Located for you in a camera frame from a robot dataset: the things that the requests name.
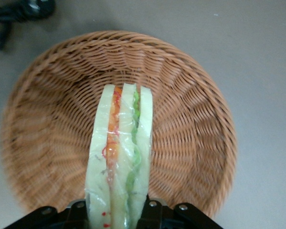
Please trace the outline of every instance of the metal screw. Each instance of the metal screw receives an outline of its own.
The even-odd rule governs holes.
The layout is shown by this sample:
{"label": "metal screw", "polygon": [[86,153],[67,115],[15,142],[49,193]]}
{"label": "metal screw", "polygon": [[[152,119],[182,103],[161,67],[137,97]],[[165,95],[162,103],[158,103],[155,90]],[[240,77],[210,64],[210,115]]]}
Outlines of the metal screw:
{"label": "metal screw", "polygon": [[43,214],[43,215],[48,215],[48,214],[50,214],[52,212],[52,209],[51,208],[46,208],[45,210],[43,210],[41,213]]}
{"label": "metal screw", "polygon": [[84,202],[79,202],[79,203],[76,205],[77,208],[82,208],[82,207],[84,207],[84,206],[85,206]]}
{"label": "metal screw", "polygon": [[151,202],[149,202],[149,206],[156,207],[157,206],[157,202],[156,201],[151,201]]}
{"label": "metal screw", "polygon": [[180,205],[179,208],[182,210],[182,211],[186,211],[187,210],[187,205]]}

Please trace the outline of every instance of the wrapped sandwich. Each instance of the wrapped sandwich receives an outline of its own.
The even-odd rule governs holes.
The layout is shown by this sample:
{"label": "wrapped sandwich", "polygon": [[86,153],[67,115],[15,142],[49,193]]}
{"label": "wrapped sandwich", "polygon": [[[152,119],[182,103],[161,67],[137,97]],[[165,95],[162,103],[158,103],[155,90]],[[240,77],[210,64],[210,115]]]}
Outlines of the wrapped sandwich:
{"label": "wrapped sandwich", "polygon": [[92,133],[85,194],[92,229],[134,229],[146,200],[151,158],[150,89],[104,87]]}

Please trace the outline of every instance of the sandwich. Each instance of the sandwich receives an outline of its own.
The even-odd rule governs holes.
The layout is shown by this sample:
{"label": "sandwich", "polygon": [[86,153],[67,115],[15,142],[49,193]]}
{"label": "sandwich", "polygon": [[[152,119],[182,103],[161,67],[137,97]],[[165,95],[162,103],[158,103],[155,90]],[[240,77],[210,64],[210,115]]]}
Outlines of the sandwich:
{"label": "sandwich", "polygon": [[85,198],[92,229],[134,229],[149,185],[153,98],[135,84],[105,85],[89,151]]}

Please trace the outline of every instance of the wicker basket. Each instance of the wicker basket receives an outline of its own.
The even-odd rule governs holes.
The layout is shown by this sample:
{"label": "wicker basket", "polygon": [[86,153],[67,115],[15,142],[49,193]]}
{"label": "wicker basket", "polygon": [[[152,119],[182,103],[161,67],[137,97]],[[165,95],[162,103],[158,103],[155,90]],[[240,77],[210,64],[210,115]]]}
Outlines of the wicker basket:
{"label": "wicker basket", "polygon": [[236,139],[227,104],[190,56],[159,39],[94,32],[39,56],[18,80],[3,116],[2,159],[27,211],[63,210],[84,197],[94,115],[104,85],[151,88],[149,195],[190,202],[212,216],[231,188]]}

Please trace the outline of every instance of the red speck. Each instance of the red speck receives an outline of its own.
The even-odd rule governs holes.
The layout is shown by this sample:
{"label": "red speck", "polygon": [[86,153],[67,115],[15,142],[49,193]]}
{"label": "red speck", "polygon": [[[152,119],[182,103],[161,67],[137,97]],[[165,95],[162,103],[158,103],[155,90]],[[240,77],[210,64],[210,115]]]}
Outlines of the red speck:
{"label": "red speck", "polygon": [[103,155],[103,157],[106,159],[106,146],[105,146],[104,149],[102,150],[102,155]]}

